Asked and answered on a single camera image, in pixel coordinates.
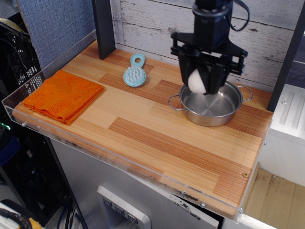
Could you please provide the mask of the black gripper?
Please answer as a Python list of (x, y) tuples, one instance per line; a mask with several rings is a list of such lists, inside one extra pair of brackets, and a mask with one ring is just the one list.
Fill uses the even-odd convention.
[(248, 9), (241, 0), (197, 0), (193, 4), (192, 33), (173, 32), (171, 53), (178, 56), (183, 83), (197, 69), (206, 93), (216, 94), (229, 73), (241, 75), (247, 51), (233, 44), (230, 30), (233, 5)]

